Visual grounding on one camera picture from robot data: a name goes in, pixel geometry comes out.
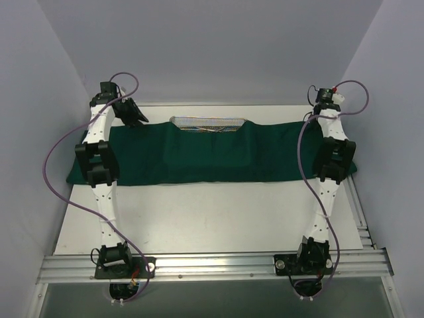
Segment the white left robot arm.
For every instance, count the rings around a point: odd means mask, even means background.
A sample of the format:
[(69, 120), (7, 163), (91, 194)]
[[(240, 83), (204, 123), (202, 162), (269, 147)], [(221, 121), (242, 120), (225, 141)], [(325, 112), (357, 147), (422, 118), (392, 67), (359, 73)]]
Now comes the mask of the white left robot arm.
[(117, 93), (98, 93), (90, 102), (91, 122), (83, 141), (76, 145), (76, 159), (81, 174), (91, 186), (101, 231), (98, 266), (119, 278), (133, 272), (134, 262), (126, 239), (116, 229), (119, 227), (117, 207), (117, 180), (119, 163), (109, 143), (109, 135), (115, 118), (112, 106), (106, 104), (118, 98)]

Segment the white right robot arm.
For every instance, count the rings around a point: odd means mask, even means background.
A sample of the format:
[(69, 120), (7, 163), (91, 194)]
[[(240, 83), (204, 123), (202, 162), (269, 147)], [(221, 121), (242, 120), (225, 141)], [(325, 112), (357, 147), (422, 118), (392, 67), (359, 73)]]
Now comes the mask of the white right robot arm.
[[(332, 266), (329, 256), (329, 237), (333, 236), (336, 249), (340, 250), (339, 240), (331, 224), (335, 198), (342, 181), (349, 175), (350, 165), (356, 150), (356, 143), (345, 134), (340, 116), (341, 108), (333, 102), (318, 103), (312, 116), (303, 124), (297, 140), (297, 164), (302, 179), (317, 200), (312, 223), (308, 226), (294, 265), (298, 271), (307, 274), (312, 270)], [(301, 143), (307, 127), (316, 123), (321, 128), (323, 141), (313, 161), (313, 187), (303, 171), (301, 163)]]

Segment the green surgical drape cloth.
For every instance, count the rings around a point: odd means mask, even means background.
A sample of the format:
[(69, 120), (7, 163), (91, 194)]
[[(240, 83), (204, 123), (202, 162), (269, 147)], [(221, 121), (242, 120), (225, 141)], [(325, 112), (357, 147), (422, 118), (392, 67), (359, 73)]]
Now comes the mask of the green surgical drape cloth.
[(301, 122), (258, 125), (247, 121), (235, 132), (188, 132), (173, 123), (113, 127), (120, 186), (196, 182), (288, 182), (313, 177), (313, 161), (323, 142), (310, 124), (297, 139)]

